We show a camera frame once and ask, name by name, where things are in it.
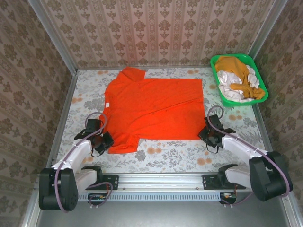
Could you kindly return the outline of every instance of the gray floor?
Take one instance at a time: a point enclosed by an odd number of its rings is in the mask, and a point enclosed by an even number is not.
[[[90,209],[85,202],[68,214],[42,211],[38,227],[287,227],[281,199],[251,197],[224,208],[218,202],[108,202]]]

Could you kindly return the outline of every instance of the clothing pile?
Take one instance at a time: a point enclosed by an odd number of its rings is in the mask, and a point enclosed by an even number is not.
[[[220,56],[214,68],[220,81],[219,89],[227,100],[244,103],[265,96],[254,69],[238,58]]]

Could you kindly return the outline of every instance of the t-shirt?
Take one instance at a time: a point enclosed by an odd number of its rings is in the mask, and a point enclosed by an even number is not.
[[[198,140],[205,126],[201,79],[144,78],[125,68],[105,91],[109,154],[136,152],[139,139]]]

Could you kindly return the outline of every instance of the green laundry basket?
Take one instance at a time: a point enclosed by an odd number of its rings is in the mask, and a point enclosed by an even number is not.
[[[253,105],[253,104],[256,104],[256,103],[262,103],[268,98],[267,89],[264,85],[264,82],[263,82],[263,80],[262,80],[262,78],[259,74],[259,71],[258,71],[253,59],[251,57],[249,57],[247,54],[244,54],[244,53],[219,54],[219,55],[215,55],[214,57],[211,58],[210,64],[212,66],[212,69],[213,69],[213,72],[214,72],[214,78],[216,80],[217,85],[219,85],[220,82],[219,82],[219,79],[218,79],[218,76],[217,76],[217,72],[214,69],[214,65],[215,65],[215,63],[217,62],[217,60],[220,56],[234,56],[234,57],[238,58],[244,64],[249,65],[251,68],[253,68],[256,72],[257,79],[260,81],[259,87],[262,88],[265,91],[264,97],[260,100],[253,100],[253,101],[250,101],[250,102],[238,103],[238,102],[233,102],[233,101],[227,100],[223,96],[223,94],[221,93],[220,89],[218,88],[219,93],[220,93],[220,97],[222,99],[222,103],[223,103],[224,106],[231,107],[231,106]]]

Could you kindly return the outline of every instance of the metal frame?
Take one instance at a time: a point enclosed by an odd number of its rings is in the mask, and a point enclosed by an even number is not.
[[[66,124],[69,108],[71,105],[72,96],[76,88],[77,76],[72,78],[70,88],[64,103],[62,115],[60,118],[58,130],[55,135],[54,143],[51,149],[47,167],[51,166],[52,161],[59,151],[60,143],[62,140],[63,131]],[[264,141],[265,149],[272,151],[271,144],[266,133],[264,122],[260,113],[258,105],[254,105],[253,111],[257,119],[260,133]],[[205,174],[214,173],[178,173],[178,174],[116,174],[119,175],[119,192],[195,192],[195,193],[208,193],[208,192],[231,192],[232,190],[213,190],[204,191],[201,176]],[[288,197],[283,198],[282,204],[285,208],[288,221],[291,227],[302,227],[302,216],[300,214],[298,205],[295,201],[294,195],[291,192]],[[38,187],[37,183],[31,196],[27,212],[22,224],[22,227],[35,227],[38,221],[40,208],[38,206]]]
[[[204,190],[202,175],[205,173],[150,173],[150,174],[115,174],[119,176],[119,186],[114,192],[233,192],[230,190]],[[237,190],[250,192],[251,189]],[[86,190],[86,192],[106,192]]]
[[[135,69],[140,70],[148,70],[148,69],[188,69],[188,68],[210,68],[209,66],[202,66],[202,65],[163,65],[163,66],[131,66]],[[79,68],[79,71],[88,71],[88,70],[123,70],[125,66],[121,67],[98,67],[98,68]]]
[[[51,166],[52,161],[54,160],[54,157],[56,157],[58,154],[63,132],[64,132],[64,128],[65,128],[65,124],[66,124],[66,120],[67,120],[67,116],[68,116],[68,112],[69,112],[70,106],[71,106],[72,96],[73,96],[75,88],[76,88],[77,79],[78,79],[77,75],[75,75],[71,78],[71,84],[68,89],[67,96],[66,96],[66,99],[64,102],[64,106],[62,109],[61,117],[60,117],[58,128],[57,128],[57,132],[55,134],[55,138],[53,140],[53,145],[52,145],[52,148],[50,151],[50,155],[47,160],[47,164],[46,164],[47,168]],[[38,205],[38,195],[39,195],[38,188],[39,188],[39,184],[38,184],[38,181],[36,181],[35,185],[34,185],[34,190],[33,190],[32,196],[28,203],[25,217],[23,219],[22,227],[35,227],[37,224],[39,213],[40,213],[40,208]]]
[[[88,202],[89,192],[82,193],[78,202]],[[219,192],[113,192],[107,202],[200,202],[200,201],[220,201]],[[95,197],[91,202],[100,202],[100,198]]]
[[[28,0],[29,4],[32,6],[33,10],[37,14],[39,20],[41,21],[44,29],[48,33],[49,37],[51,38],[53,44],[55,45],[57,51],[61,55],[64,63],[66,64],[67,68],[71,72],[73,76],[77,73],[77,67],[76,63],[71,58],[71,55],[64,45],[62,39],[60,38],[60,35],[56,32],[54,26],[52,25],[52,22],[44,9],[41,1],[37,0]]]
[[[262,137],[262,140],[264,143],[265,150],[273,151],[273,148],[271,146],[271,143],[270,143],[270,140],[269,140],[269,137],[267,134],[267,130],[266,130],[258,104],[253,105],[252,109],[254,111],[254,114],[255,114],[259,129],[260,129],[260,133],[261,133],[261,137]],[[290,226],[291,227],[303,227],[302,214],[299,210],[299,206],[298,206],[298,203],[294,196],[294,193],[290,192],[289,195],[286,197],[283,197],[281,199],[281,201],[282,201],[282,205],[284,206],[284,209],[286,211],[286,215],[287,215]]]
[[[253,44],[248,51],[248,55],[255,59],[258,52],[260,51],[263,43],[265,42],[266,38],[268,37],[271,29],[273,28],[276,20],[278,19],[279,15],[281,14],[282,10],[284,9],[288,0],[276,0],[274,1],[267,17],[265,18],[257,37],[255,38]]]

